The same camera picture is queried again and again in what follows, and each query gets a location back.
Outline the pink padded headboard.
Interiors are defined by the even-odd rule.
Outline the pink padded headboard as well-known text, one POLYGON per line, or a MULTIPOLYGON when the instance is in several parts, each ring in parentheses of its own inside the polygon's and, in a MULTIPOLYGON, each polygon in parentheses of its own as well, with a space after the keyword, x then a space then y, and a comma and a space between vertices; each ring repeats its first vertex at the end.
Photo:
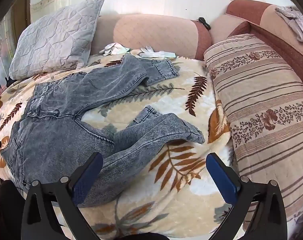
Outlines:
POLYGON ((252 33, 278 52, 303 82, 303 43, 277 15, 276 6, 253 0, 234 0, 207 30, 196 20, 173 16, 124 14, 98 18, 91 54, 117 42, 127 48, 151 46, 177 56, 203 60, 205 50, 229 36, 252 33))

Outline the leaf-print beige blanket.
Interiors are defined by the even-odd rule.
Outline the leaf-print beige blanket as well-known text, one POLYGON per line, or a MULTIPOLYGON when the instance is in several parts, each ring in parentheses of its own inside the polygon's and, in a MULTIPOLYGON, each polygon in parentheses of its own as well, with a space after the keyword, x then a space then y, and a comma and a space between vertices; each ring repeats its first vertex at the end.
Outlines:
POLYGON ((128 53, 15 82, 0 95, 0 178, 25 194, 98 152, 78 207, 101 239, 208 235, 224 201, 205 159, 226 161, 231 133, 203 66, 128 53))

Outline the black clip on headboard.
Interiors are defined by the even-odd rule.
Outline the black clip on headboard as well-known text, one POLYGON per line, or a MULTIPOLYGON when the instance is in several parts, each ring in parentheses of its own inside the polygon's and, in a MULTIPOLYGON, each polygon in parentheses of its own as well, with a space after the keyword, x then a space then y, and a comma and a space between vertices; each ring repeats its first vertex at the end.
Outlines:
POLYGON ((211 30, 211 26, 206 22, 206 20, 203 17, 199 17, 198 21, 207 29, 211 30))

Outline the grey quilted pillow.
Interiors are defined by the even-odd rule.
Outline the grey quilted pillow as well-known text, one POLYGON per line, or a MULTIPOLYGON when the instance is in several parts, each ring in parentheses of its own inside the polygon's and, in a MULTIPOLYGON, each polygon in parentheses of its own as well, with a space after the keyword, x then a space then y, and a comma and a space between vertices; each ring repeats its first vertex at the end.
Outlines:
POLYGON ((86 66, 104 0, 60 8, 30 24, 20 35, 9 67, 13 80, 86 66))

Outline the grey-blue denim pants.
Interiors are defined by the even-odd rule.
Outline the grey-blue denim pants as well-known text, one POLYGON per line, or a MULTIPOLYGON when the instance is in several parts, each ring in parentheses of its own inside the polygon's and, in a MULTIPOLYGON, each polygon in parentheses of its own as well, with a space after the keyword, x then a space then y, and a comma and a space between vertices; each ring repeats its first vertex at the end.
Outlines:
POLYGON ((124 55, 120 64, 77 72, 35 86, 21 119, 1 150, 13 182, 28 191, 32 181, 52 183, 70 176, 93 153, 103 167, 82 207, 113 201, 158 154, 164 144, 184 140, 203 144, 200 130, 173 113, 145 107, 123 130, 113 133, 82 121, 90 109, 130 95, 137 87, 158 87, 179 72, 169 60, 124 55))

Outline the striped floral folded quilt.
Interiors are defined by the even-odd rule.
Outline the striped floral folded quilt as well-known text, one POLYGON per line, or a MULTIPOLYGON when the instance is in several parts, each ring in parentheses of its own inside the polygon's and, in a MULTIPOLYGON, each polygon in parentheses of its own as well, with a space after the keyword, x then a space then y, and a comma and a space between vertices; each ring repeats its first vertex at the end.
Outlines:
POLYGON ((303 82, 252 34, 210 46, 204 60, 230 123, 240 175, 278 183, 293 234, 303 216, 303 82))

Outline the grey cloth on headboard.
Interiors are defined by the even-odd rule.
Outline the grey cloth on headboard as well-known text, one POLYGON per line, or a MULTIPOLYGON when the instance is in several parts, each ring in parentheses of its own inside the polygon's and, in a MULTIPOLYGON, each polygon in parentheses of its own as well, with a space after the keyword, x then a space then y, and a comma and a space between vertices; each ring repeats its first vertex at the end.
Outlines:
POLYGON ((296 6, 275 7, 276 14, 294 31, 299 42, 303 42, 303 14, 296 6))

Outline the white glove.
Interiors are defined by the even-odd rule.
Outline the white glove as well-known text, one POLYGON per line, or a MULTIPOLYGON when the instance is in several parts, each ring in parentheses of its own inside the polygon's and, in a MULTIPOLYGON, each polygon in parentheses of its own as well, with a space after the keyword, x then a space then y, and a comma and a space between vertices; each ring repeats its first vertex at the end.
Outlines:
POLYGON ((139 56, 146 59, 156 59, 156 58, 162 58, 162 59, 175 59, 176 54, 172 52, 167 51, 154 51, 151 46, 146 46, 144 48, 140 49, 139 56))
POLYGON ((129 51, 130 48, 124 47, 120 43, 111 43, 106 45, 101 51, 99 51, 99 54, 102 54, 103 56, 119 55, 127 53, 129 51))

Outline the white glove left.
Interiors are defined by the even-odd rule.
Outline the white glove left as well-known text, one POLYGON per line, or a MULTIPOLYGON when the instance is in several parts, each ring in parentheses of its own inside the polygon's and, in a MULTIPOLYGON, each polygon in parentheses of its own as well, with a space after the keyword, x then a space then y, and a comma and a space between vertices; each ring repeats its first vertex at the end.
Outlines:
POLYGON ((120 43, 111 43, 106 45, 101 51, 99 51, 99 54, 102 54, 103 56, 119 55, 127 53, 129 51, 130 48, 124 47, 120 43))

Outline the white glove right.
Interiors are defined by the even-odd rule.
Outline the white glove right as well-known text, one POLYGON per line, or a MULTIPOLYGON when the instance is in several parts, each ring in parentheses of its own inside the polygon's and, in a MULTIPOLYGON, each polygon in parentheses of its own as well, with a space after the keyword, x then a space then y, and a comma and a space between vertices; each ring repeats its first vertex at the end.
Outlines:
POLYGON ((151 46, 146 46, 144 48, 140 49, 139 56, 146 59, 156 59, 156 58, 162 58, 162 59, 175 59, 176 54, 172 52, 167 51, 154 51, 151 46))

